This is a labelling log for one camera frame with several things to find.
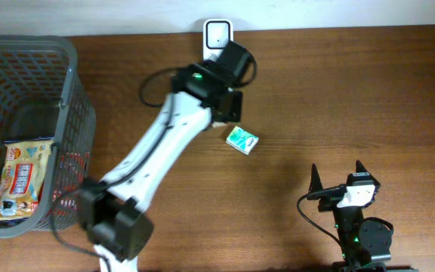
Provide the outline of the teal tissue pack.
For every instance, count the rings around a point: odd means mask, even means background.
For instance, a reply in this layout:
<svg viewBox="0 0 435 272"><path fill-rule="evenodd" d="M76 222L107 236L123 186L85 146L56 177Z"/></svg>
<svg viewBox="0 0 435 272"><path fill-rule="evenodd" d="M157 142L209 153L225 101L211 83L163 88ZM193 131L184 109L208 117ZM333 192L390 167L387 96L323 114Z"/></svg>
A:
<svg viewBox="0 0 435 272"><path fill-rule="evenodd" d="M235 126L226 138L227 144L245 155L250 154L258 141L259 138L257 136L247 132L239 126Z"/></svg>

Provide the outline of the beige wet wipes pack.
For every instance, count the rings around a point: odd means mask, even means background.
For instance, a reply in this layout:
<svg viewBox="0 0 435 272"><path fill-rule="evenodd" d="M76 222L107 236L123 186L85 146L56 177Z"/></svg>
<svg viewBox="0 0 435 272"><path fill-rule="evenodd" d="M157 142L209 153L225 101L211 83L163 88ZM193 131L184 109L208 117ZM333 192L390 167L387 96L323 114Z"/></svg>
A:
<svg viewBox="0 0 435 272"><path fill-rule="evenodd" d="M26 219L38 208L51 139L6 143L0 183L0 222Z"/></svg>

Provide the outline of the orange tissue pack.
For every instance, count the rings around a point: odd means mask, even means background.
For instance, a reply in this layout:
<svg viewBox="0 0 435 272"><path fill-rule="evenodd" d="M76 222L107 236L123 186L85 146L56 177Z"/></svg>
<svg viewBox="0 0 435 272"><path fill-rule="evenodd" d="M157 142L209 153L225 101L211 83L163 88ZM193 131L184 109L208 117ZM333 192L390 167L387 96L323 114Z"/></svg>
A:
<svg viewBox="0 0 435 272"><path fill-rule="evenodd" d="M224 126L227 126L226 122L213 122L211 124L212 128L220 128L220 127L224 127Z"/></svg>

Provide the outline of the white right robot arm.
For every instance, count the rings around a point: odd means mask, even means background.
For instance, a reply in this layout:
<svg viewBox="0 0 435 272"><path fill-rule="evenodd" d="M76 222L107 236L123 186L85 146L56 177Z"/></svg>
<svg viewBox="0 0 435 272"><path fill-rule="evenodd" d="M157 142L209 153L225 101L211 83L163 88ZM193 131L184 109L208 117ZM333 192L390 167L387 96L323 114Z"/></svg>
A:
<svg viewBox="0 0 435 272"><path fill-rule="evenodd" d="M342 262L332 265L334 271L386 271L391 259L393 225L380 218L363 215L363 209L374 201L381 187L360 161L356 171L344 184L324 188L316 165L311 168L308 200L319 202L319 212L332 212Z"/></svg>

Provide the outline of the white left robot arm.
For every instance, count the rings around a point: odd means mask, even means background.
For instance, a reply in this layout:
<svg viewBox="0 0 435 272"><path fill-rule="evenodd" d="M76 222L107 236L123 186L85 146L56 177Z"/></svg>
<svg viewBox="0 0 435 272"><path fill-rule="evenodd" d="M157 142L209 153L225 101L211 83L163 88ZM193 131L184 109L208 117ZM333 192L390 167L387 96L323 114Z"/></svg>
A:
<svg viewBox="0 0 435 272"><path fill-rule="evenodd" d="M162 179L199 133L239 122L248 71L256 73L257 62L235 42L215 59L176 68L159 115L136 146L101 180L85 180L77 195L79 224L102 271L137 270L154 229L146 211Z"/></svg>

